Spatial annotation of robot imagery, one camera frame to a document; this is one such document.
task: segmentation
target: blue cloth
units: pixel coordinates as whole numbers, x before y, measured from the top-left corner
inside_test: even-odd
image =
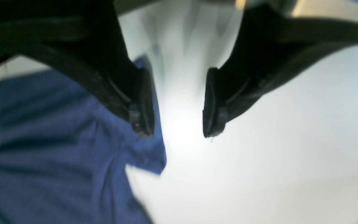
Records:
[[[141,138],[56,71],[0,82],[0,223],[150,223],[125,165],[165,167],[154,110],[155,135]]]

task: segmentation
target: blue fabric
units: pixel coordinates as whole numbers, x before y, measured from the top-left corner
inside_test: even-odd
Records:
[[[125,165],[165,167],[154,110],[155,135],[141,138],[56,71],[0,82],[0,223],[150,223]]]

